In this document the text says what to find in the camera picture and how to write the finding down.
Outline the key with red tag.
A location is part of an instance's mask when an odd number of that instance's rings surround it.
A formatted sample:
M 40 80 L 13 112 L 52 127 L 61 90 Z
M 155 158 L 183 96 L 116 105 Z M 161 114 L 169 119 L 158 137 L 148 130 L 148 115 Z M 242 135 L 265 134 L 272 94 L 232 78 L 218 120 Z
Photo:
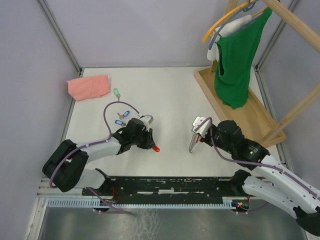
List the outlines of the key with red tag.
M 160 151 L 160 149 L 157 146 L 153 146 L 152 149 L 157 153 Z

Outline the silver chain keyring red tag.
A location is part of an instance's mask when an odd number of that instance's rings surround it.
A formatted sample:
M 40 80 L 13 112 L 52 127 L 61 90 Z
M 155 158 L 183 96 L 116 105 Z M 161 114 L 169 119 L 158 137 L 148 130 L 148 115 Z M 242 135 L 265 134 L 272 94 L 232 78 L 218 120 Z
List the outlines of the silver chain keyring red tag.
M 189 147 L 188 147 L 188 152 L 190 154 L 193 153 L 193 149 L 196 146 L 196 144 L 198 143 L 199 138 L 200 138 L 200 136 L 197 133 L 193 133 L 193 135 L 191 137 L 191 141 L 190 141 Z

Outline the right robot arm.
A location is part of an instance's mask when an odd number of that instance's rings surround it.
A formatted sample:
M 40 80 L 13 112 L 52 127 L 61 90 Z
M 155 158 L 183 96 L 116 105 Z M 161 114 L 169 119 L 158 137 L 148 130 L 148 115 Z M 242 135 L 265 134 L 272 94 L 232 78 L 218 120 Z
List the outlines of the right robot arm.
M 320 235 L 320 191 L 303 181 L 258 142 L 245 138 L 233 120 L 213 125 L 211 117 L 201 117 L 193 124 L 192 131 L 201 137 L 201 142 L 231 154 L 229 162 L 250 170 L 238 171 L 238 177 L 229 183 L 236 196 L 255 196 L 282 209 L 291 215 L 306 232 Z M 271 182 L 267 184 L 251 173 L 256 173 Z

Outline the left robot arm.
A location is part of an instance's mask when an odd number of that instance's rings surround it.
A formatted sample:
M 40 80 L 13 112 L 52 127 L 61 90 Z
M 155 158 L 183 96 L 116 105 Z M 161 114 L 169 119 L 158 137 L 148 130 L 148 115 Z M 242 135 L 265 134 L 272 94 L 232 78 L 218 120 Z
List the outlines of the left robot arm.
M 75 187 L 89 187 L 99 195 L 106 195 L 111 189 L 106 173 L 98 168 L 86 169 L 86 165 L 107 156 L 120 155 L 132 146 L 143 150 L 154 148 L 152 121 L 151 115 L 132 118 L 107 139 L 83 145 L 64 140 L 44 164 L 42 172 L 50 179 L 50 186 L 63 193 Z

